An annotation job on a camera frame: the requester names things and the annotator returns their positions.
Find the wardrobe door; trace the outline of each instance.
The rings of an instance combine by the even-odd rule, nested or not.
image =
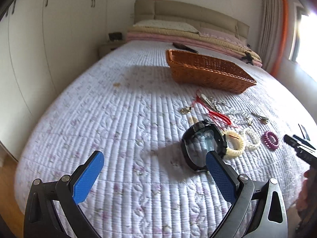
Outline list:
[[[61,93],[80,73],[74,63],[72,0],[44,0],[43,33],[54,86]]]
[[[107,0],[94,0],[93,43],[96,50],[107,38]]]
[[[16,0],[9,18],[12,66],[23,98],[35,119],[55,99],[43,38],[43,0]]]
[[[4,16],[0,22],[0,142],[18,160],[34,122],[12,68],[9,16]]]
[[[78,75],[98,60],[93,47],[94,0],[72,0],[72,49]]]

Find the beaded bracelet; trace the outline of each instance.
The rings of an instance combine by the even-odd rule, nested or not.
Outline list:
[[[250,128],[245,128],[243,131],[240,132],[241,136],[246,141],[245,147],[247,147],[249,150],[255,150],[261,145],[261,138],[260,136],[255,133]],[[248,141],[246,135],[248,135],[252,142]]]
[[[276,150],[279,147],[278,137],[273,132],[271,131],[264,132],[262,138],[265,145],[268,146],[269,149]]]
[[[231,142],[237,146],[236,149],[227,147],[226,154],[229,156],[240,156],[245,150],[245,142],[242,136],[231,130],[223,131],[221,134],[226,135],[226,139],[230,139]]]

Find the red string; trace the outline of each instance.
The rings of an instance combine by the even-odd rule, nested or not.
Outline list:
[[[217,123],[216,121],[220,121],[224,124],[227,124],[229,126],[232,126],[234,128],[237,128],[236,126],[232,125],[232,121],[230,120],[230,118],[222,113],[218,113],[215,111],[210,110],[205,104],[204,102],[200,99],[200,97],[196,94],[196,99],[194,100],[194,102],[192,103],[192,105],[194,105],[196,102],[198,102],[199,104],[201,104],[204,108],[206,108],[208,110],[208,114],[210,116],[210,118],[214,121],[214,123],[220,128],[222,129]]]

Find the headboard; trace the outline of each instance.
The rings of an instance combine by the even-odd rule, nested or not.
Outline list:
[[[248,38],[249,26],[228,15],[201,6],[169,0],[136,0],[134,23],[141,20],[186,22],[195,28],[211,28],[240,40]]]

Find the orange curtain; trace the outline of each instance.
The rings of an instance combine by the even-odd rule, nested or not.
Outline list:
[[[284,54],[285,46],[286,46],[286,39],[287,39],[287,32],[288,32],[288,0],[283,0],[283,27],[282,27],[282,35],[280,46],[277,54],[277,59],[273,65],[271,75],[273,77],[277,76],[278,70],[280,68],[280,64],[282,61],[282,57]]]

